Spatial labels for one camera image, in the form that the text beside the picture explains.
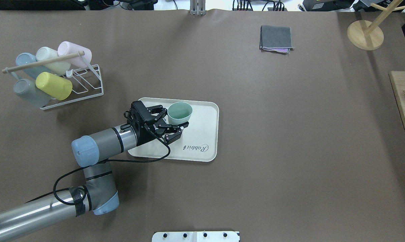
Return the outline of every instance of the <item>gray-blue cup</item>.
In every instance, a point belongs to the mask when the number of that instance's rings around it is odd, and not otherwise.
[[[16,65],[21,66],[24,64],[29,64],[36,62],[37,59],[35,58],[35,55],[29,54],[29,53],[22,53],[16,57]],[[31,68],[26,68],[23,69],[23,71],[28,74],[30,77],[34,78],[34,80],[38,77],[38,75],[41,72],[50,72],[52,73],[51,70],[49,70],[45,66],[36,66],[36,67],[31,67]]]
[[[20,79],[13,87],[13,91],[20,98],[32,105],[41,108],[52,99],[50,95],[38,89],[35,82],[29,79]]]

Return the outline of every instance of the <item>white wire rack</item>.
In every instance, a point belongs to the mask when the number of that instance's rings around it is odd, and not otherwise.
[[[104,95],[104,87],[102,84],[100,67],[98,65],[91,65],[85,58],[83,58],[83,55],[85,55],[85,53],[83,51],[79,51],[73,54],[63,55],[47,59],[44,61],[29,63],[11,68],[6,67],[5,69],[3,69],[3,73],[8,73],[17,80],[20,80],[21,77],[15,73],[16,71],[35,66],[41,66],[44,64],[49,64],[61,60],[67,60],[69,58],[75,57],[82,58],[82,60],[86,63],[86,68],[69,70],[67,71],[66,75],[61,76],[63,78],[70,80],[73,83],[73,90],[70,96],[63,101],[58,101],[57,99],[52,98],[52,100],[46,106],[40,108],[41,110],[51,109],[65,104],[75,103],[78,101]]]

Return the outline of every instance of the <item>white label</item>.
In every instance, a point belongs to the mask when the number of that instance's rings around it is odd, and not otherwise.
[[[324,4],[325,4],[325,3],[318,3],[318,4],[313,5],[312,10],[313,10],[313,9],[320,9],[320,8],[323,7]]]

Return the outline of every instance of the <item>table surface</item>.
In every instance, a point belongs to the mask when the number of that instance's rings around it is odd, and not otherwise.
[[[405,71],[405,13],[385,43],[347,39],[373,13],[0,12],[0,211],[51,191],[78,167],[71,141],[124,122],[141,97],[220,109],[209,163],[114,163],[121,205],[17,241],[150,241],[155,231],[236,230],[242,241],[405,241],[405,130],[388,77]],[[261,25],[289,26],[289,55],[258,49]],[[105,95],[42,111],[1,73],[62,41],[92,50]],[[120,154],[116,158],[130,158]],[[73,174],[61,187],[84,182]]]

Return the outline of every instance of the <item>white bracket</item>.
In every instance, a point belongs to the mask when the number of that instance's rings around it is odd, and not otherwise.
[[[206,15],[206,0],[190,0],[190,15]]]
[[[238,231],[156,232],[152,242],[240,242]]]

